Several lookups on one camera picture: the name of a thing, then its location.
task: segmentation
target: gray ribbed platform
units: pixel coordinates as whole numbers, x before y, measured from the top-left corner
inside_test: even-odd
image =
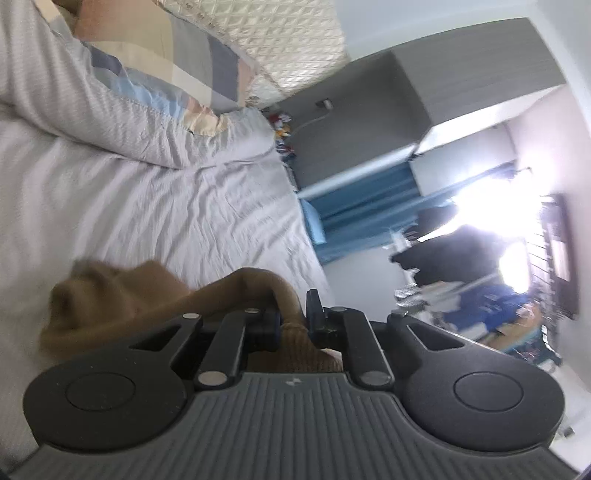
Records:
[[[181,422],[138,448],[77,455],[42,447],[19,480],[570,480],[548,450],[478,455],[420,432],[390,394],[343,374],[245,374],[196,397]]]

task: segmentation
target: brown blanket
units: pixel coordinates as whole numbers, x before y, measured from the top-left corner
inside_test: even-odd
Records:
[[[183,313],[217,321],[227,312],[264,308],[275,301],[283,316],[277,352],[250,354],[248,369],[265,372],[341,371],[340,361],[314,347],[299,299],[280,276],[241,268],[217,282],[190,291],[156,262],[122,270],[96,261],[77,262],[70,278],[51,292],[50,322],[41,349],[57,359],[100,347],[150,329]]]

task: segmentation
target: blue curtain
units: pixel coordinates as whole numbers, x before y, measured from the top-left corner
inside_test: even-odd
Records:
[[[490,175],[507,175],[513,163],[493,168],[469,180],[422,197],[409,162],[376,173],[309,200],[318,211],[326,243],[316,245],[320,263],[391,243],[391,233],[412,225],[417,213],[442,205],[460,189]]]

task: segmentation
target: pillow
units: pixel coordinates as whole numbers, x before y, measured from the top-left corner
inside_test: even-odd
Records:
[[[245,106],[254,63],[152,0],[84,0],[74,35],[116,57],[134,83],[166,97],[185,93],[185,107],[220,114]]]
[[[74,38],[51,0],[0,0],[0,19],[0,103],[40,129],[168,168],[279,161],[259,110],[218,118],[172,85],[134,83],[139,72]]]

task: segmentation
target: metal screw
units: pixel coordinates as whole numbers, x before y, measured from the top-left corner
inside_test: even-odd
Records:
[[[219,387],[228,381],[228,376],[224,372],[218,370],[208,370],[199,374],[197,377],[201,385],[207,385],[208,387]]]
[[[359,379],[366,385],[381,387],[383,385],[387,385],[390,382],[390,375],[374,370],[361,374]]]

